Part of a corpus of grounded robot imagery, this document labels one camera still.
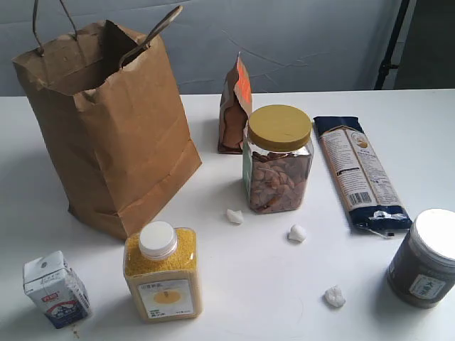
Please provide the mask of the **yellow millet bottle white cap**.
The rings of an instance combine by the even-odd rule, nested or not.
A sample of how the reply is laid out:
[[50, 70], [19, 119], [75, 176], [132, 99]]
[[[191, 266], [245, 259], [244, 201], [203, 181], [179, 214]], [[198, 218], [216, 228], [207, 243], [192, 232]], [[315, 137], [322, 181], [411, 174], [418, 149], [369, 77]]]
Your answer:
[[198, 245], [192, 229], [148, 223], [127, 238], [123, 274], [143, 320], [195, 318], [202, 312]]

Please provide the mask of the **brown paper bag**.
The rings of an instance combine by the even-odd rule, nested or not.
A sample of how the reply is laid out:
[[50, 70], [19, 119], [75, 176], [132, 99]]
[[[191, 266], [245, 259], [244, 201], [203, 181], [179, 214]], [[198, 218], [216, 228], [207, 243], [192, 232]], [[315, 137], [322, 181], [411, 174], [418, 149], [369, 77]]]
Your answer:
[[13, 59], [69, 212], [126, 239], [201, 164], [160, 34], [99, 21]]

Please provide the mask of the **white crumpled lump left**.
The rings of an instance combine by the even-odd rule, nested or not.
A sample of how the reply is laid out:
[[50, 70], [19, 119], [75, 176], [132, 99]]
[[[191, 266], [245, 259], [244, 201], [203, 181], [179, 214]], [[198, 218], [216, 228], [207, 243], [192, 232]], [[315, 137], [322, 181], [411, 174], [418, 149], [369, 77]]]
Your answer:
[[243, 213], [241, 210], [226, 210], [226, 217], [233, 224], [242, 224], [244, 222]]

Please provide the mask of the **white crumpled lump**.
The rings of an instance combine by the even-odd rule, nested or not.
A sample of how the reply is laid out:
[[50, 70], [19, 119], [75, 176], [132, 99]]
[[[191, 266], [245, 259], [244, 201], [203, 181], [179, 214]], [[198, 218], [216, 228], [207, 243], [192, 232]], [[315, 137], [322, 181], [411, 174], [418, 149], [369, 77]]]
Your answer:
[[244, 222], [243, 213], [241, 210], [226, 210], [226, 217], [233, 224], [242, 224]]
[[306, 230], [299, 224], [292, 225], [290, 230], [287, 232], [287, 240], [292, 244], [301, 244], [306, 240], [306, 238]]
[[326, 289], [323, 297], [327, 304], [329, 304], [333, 308], [341, 308], [346, 303], [346, 299], [343, 295], [343, 292], [338, 285]]

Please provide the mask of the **almond jar yellow lid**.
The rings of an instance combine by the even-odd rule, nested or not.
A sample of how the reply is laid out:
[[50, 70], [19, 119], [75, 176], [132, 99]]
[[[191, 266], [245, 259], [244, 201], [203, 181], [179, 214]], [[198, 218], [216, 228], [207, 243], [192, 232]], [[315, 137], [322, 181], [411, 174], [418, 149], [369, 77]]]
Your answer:
[[242, 180], [257, 214], [296, 210], [302, 204], [314, 147], [312, 121], [296, 107], [256, 109], [244, 130]]

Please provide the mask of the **brown pouch orange label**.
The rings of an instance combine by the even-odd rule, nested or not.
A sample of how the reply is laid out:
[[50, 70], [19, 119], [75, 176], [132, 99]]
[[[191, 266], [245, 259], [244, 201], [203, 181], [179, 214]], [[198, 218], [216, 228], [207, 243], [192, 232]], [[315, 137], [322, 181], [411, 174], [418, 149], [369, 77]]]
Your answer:
[[238, 53], [227, 73], [220, 99], [218, 152], [241, 154], [243, 131], [252, 113], [252, 90], [247, 68]]

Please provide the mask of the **white crumpled lump middle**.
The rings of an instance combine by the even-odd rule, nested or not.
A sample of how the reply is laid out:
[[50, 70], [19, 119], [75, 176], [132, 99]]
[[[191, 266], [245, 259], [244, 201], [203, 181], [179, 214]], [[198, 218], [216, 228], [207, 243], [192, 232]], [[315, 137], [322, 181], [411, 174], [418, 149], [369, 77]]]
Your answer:
[[299, 224], [292, 225], [290, 230], [287, 232], [287, 240], [292, 244], [301, 244], [306, 240], [306, 238], [306, 230]]

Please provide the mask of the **dark blue noodle package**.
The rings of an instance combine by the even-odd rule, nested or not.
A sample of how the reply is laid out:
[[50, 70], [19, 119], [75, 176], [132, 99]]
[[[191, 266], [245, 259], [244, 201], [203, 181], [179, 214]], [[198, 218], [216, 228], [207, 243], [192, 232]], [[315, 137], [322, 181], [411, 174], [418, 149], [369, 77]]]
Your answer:
[[389, 237], [412, 220], [357, 117], [315, 117], [326, 164], [352, 227]]

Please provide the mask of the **white crumpled lump right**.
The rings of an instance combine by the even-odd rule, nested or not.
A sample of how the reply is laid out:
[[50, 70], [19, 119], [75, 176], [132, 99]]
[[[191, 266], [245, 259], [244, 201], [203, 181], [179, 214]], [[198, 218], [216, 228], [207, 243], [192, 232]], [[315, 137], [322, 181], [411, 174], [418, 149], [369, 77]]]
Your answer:
[[326, 289], [323, 297], [327, 304], [329, 304], [333, 308], [341, 308], [346, 303], [346, 299], [343, 295], [343, 292], [338, 285]]

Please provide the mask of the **black light stand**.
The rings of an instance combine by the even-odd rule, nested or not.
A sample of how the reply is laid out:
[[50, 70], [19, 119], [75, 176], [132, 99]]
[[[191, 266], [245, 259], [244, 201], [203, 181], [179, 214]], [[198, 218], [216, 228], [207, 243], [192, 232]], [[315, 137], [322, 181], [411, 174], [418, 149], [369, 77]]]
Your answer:
[[387, 44], [385, 55], [378, 68], [378, 76], [375, 81], [375, 86], [373, 88], [374, 90], [381, 90], [390, 71], [396, 70], [399, 67], [398, 64], [394, 64], [392, 62], [392, 56], [397, 45], [397, 40], [399, 38], [402, 25], [405, 21], [405, 16], [407, 14], [409, 4], [410, 0], [401, 0], [400, 2], [399, 11], [397, 12], [397, 17], [390, 34], [390, 39]]

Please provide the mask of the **white blue milk carton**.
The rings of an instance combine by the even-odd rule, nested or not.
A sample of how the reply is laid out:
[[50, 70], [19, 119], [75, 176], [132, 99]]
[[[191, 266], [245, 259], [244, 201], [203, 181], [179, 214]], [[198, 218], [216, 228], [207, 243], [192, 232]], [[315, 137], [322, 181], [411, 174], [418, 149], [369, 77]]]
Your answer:
[[23, 290], [57, 329], [92, 314], [86, 287], [61, 251], [23, 265]]

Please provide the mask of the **dark jar white lid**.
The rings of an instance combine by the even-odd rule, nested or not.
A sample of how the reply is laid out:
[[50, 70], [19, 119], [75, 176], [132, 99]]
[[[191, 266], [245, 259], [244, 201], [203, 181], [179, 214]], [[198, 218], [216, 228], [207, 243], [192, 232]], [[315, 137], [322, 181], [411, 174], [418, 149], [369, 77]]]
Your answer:
[[418, 214], [387, 269], [387, 282], [403, 301], [436, 306], [454, 286], [454, 212]]

